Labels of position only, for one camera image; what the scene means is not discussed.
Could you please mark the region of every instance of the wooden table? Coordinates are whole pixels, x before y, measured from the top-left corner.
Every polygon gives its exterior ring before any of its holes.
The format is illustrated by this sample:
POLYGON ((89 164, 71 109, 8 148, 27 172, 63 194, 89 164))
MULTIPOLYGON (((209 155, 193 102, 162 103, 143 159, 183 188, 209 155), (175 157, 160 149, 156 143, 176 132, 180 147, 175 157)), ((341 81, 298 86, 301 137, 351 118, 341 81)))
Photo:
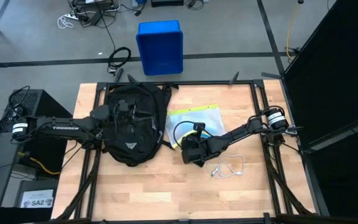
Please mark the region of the wooden table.
MULTIPOLYGON (((287 110, 280 82, 265 80, 264 83, 269 105, 287 110)), ((95 89, 95 83, 81 84, 74 118, 89 116, 95 89)), ((217 103, 226 131, 244 124, 249 116, 255 114, 249 85, 182 85, 172 92, 169 111, 217 103)), ((296 147, 294 138, 285 136, 285 139, 287 144, 296 147)), ((69 142, 67 148, 73 145, 74 142, 69 142)), ((314 212, 300 156, 286 146, 281 146, 280 150, 289 188, 308 210, 314 212)), ((72 152, 66 155, 65 161, 72 152)), ((64 211, 78 190, 84 153, 81 150, 62 171, 53 218, 64 211)), ((108 153, 103 154, 92 220, 255 218, 262 217, 264 212, 274 216, 260 136, 253 135, 239 141, 224 154, 242 154, 245 157, 244 175, 212 178, 205 167, 184 164, 180 150, 173 151, 165 146, 152 160, 137 167, 127 167, 108 153)), ((226 158, 225 161, 235 170, 241 170, 240 159, 226 158)), ((277 189, 282 211, 285 211, 281 190, 277 189)), ((88 194, 83 203, 83 216, 87 198, 88 194)))

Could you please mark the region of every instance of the backpack logo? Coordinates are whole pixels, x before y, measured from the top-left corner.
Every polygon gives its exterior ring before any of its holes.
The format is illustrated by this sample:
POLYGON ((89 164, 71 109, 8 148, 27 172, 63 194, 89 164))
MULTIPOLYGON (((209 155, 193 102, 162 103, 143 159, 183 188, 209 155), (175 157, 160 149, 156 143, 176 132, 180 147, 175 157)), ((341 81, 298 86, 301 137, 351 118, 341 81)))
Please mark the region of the backpack logo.
POLYGON ((136 142, 134 142, 134 143, 126 143, 126 142, 125 142, 125 144, 127 145, 128 149, 134 149, 135 146, 137 145, 136 142))

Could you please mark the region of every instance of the yellow cable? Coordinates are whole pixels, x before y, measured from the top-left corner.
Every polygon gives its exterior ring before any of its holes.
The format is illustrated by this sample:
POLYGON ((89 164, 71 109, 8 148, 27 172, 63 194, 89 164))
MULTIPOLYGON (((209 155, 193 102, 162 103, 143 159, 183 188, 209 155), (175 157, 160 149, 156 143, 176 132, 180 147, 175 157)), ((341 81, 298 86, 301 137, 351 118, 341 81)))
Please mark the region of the yellow cable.
MULTIPOLYGON (((25 156, 25 154, 23 152, 17 152, 18 155, 20 156, 25 156)), ((30 159, 36 163, 38 163, 38 165, 45 171, 47 172, 48 174, 51 174, 51 175, 58 175, 60 174, 60 172, 52 172, 50 170, 48 170, 40 161, 38 161, 37 159, 34 159, 33 157, 30 157, 30 159)))
POLYGON ((287 50, 287 56, 293 60, 293 57, 291 57, 289 51, 288 51, 288 48, 289 48, 289 45, 290 45, 290 34, 291 34, 291 27, 293 25, 293 21, 295 20, 295 16, 296 16, 296 13, 298 12, 298 8, 299 8, 299 4, 296 4, 295 6, 295 10, 293 12, 293 15, 292 15, 292 18, 291 18, 291 21, 290 21, 290 26, 288 28, 288 32, 287 32, 287 47, 286 47, 286 50, 287 50))

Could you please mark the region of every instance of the power strip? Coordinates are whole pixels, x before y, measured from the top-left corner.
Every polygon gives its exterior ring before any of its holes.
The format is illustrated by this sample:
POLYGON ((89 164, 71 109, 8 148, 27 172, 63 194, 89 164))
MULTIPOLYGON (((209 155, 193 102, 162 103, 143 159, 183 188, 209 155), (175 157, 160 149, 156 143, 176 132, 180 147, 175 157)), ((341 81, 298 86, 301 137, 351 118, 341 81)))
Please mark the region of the power strip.
POLYGON ((65 17, 67 17, 69 19, 78 20, 78 17, 74 13, 65 14, 65 17))

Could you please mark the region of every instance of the blue plastic bin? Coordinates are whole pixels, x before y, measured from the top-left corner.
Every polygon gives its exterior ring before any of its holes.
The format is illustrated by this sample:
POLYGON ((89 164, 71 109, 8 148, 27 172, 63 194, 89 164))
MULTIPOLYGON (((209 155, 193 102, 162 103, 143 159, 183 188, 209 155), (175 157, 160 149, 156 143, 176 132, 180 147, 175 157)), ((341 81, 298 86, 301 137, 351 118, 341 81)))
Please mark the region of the blue plastic bin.
POLYGON ((146 75, 183 71, 183 33, 178 21, 142 22, 136 41, 146 75))

